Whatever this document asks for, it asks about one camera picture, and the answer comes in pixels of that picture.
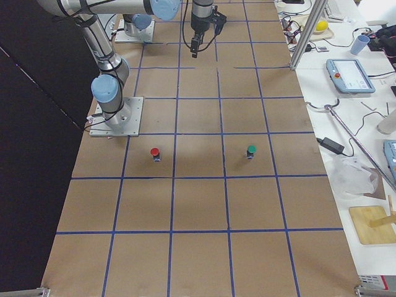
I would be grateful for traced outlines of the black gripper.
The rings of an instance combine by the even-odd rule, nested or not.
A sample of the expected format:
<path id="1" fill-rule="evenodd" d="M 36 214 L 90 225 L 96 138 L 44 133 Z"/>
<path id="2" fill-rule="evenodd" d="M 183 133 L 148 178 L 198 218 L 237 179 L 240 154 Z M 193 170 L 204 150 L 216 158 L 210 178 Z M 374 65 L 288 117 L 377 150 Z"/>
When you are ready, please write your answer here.
<path id="1" fill-rule="evenodd" d="M 199 46 L 203 43 L 205 32 L 214 24 L 214 36 L 209 41 L 208 45 L 199 49 Z M 194 14 L 191 15 L 191 27 L 194 30 L 194 36 L 191 39 L 190 52 L 193 58 L 197 58 L 197 55 L 201 51 L 205 51 L 211 43 L 214 41 L 216 36 L 221 34 L 223 26 L 226 24 L 226 15 L 219 11 L 212 11 L 208 17 L 197 17 Z"/>

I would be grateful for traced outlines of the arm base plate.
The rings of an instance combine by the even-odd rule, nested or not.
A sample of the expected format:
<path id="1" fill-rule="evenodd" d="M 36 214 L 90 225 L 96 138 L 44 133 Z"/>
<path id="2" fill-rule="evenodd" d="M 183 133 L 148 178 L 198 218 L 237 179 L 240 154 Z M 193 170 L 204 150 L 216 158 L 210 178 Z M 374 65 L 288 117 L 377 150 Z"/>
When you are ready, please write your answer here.
<path id="1" fill-rule="evenodd" d="M 115 43 L 152 43 L 155 20 L 152 19 L 150 25 L 139 30 L 134 24 L 124 24 L 124 20 L 119 21 L 118 29 L 115 35 Z"/>
<path id="2" fill-rule="evenodd" d="M 95 112 L 98 117 L 93 118 L 89 135 L 92 137 L 138 137 L 144 105 L 143 97 L 124 97 L 123 108 L 109 121 L 105 119 L 100 105 L 97 103 Z"/>

